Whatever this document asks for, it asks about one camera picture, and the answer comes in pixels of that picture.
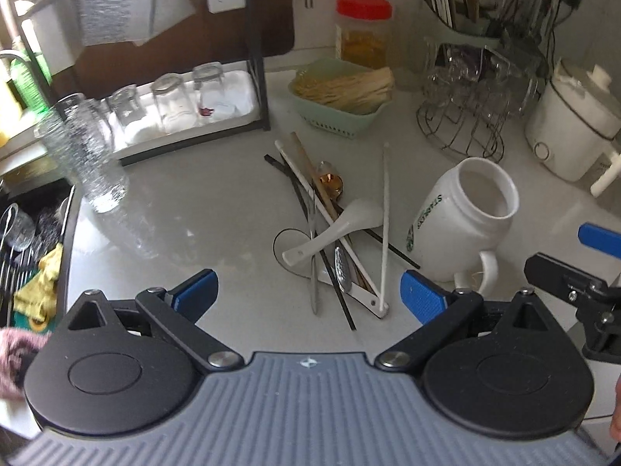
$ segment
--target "white countertop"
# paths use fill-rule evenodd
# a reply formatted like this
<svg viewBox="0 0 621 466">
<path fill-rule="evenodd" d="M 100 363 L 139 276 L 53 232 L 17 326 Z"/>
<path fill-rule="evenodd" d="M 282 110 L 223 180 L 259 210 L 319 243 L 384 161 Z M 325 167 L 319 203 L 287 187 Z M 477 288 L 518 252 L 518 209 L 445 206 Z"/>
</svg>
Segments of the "white countertop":
<svg viewBox="0 0 621 466">
<path fill-rule="evenodd" d="M 272 255 L 274 237 L 288 227 L 305 230 L 304 217 L 289 180 L 263 160 L 266 153 L 279 157 L 274 140 L 296 131 L 313 160 L 337 167 L 345 183 L 342 203 L 368 196 L 381 204 L 382 146 L 388 141 L 389 238 L 405 252 L 406 233 L 420 203 L 454 165 L 419 130 L 415 108 L 420 97 L 397 93 L 367 133 L 348 140 L 310 127 L 291 108 L 286 85 L 292 71 L 267 78 L 271 132 L 210 141 L 127 167 L 131 193 L 124 217 L 95 217 L 83 205 L 71 255 L 69 305 L 85 289 L 128 299 L 151 286 L 173 288 L 212 268 L 219 297 L 198 325 L 246 359 L 260 350 L 364 351 L 373 359 L 420 326 L 399 296 L 399 280 L 408 266 L 391 253 L 385 319 L 346 298 L 357 326 L 350 331 L 333 289 L 325 285 L 320 285 L 319 316 L 313 315 L 306 281 L 282 269 Z M 498 251 L 498 298 L 510 299 L 526 283 L 524 261 L 539 251 L 612 282 L 621 262 L 581 246 L 577 233 L 587 221 L 621 231 L 621 219 L 540 165 L 519 124 L 508 123 L 503 136 L 501 166 L 515 181 L 521 204 Z M 132 233 L 139 233 L 142 248 L 132 245 Z M 380 244 L 364 233 L 355 233 L 353 242 L 379 285 Z M 572 307 L 554 298 L 545 301 L 565 329 L 576 322 Z M 610 392 L 613 397 L 614 382 Z M 3 411 L 0 425 L 26 436 L 35 429 Z"/>
</svg>

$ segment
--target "human hand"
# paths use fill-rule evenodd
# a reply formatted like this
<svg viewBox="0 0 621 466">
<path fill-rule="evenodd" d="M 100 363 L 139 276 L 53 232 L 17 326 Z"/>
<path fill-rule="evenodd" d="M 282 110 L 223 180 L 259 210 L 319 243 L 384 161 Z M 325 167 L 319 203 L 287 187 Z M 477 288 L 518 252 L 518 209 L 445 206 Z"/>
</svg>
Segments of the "human hand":
<svg viewBox="0 0 621 466">
<path fill-rule="evenodd" d="M 617 380 L 615 392 L 617 394 L 617 401 L 615 403 L 615 411 L 612 414 L 612 422 L 609 432 L 614 440 L 621 442 L 621 376 L 619 377 L 619 380 Z"/>
</svg>

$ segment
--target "red lid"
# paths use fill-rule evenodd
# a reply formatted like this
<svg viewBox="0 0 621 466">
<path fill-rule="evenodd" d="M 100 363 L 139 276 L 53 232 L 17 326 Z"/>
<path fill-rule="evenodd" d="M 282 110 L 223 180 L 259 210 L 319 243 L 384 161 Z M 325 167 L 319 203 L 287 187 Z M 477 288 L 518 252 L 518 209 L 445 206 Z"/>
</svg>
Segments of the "red lid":
<svg viewBox="0 0 621 466">
<path fill-rule="evenodd" d="M 337 0 L 337 12 L 354 19 L 383 21 L 392 17 L 392 5 L 386 0 Z"/>
</svg>

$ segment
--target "yellow cloth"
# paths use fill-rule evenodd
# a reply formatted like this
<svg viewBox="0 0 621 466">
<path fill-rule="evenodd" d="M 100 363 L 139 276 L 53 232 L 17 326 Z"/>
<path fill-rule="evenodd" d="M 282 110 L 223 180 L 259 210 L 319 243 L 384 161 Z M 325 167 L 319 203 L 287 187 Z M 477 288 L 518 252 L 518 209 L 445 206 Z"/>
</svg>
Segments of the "yellow cloth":
<svg viewBox="0 0 621 466">
<path fill-rule="evenodd" d="M 63 245 L 39 261 L 39 272 L 13 296 L 13 309 L 38 322 L 44 322 L 56 315 L 55 282 L 60 274 Z"/>
</svg>

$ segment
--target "yellow contents in jar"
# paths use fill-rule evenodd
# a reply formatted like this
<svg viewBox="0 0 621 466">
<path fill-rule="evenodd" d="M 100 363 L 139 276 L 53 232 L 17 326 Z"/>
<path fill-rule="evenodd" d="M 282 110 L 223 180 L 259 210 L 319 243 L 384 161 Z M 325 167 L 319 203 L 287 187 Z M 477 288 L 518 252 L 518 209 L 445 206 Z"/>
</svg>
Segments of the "yellow contents in jar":
<svg viewBox="0 0 621 466">
<path fill-rule="evenodd" d="M 378 70 L 386 66 L 386 40 L 372 31 L 344 31 L 341 34 L 341 59 Z"/>
</svg>

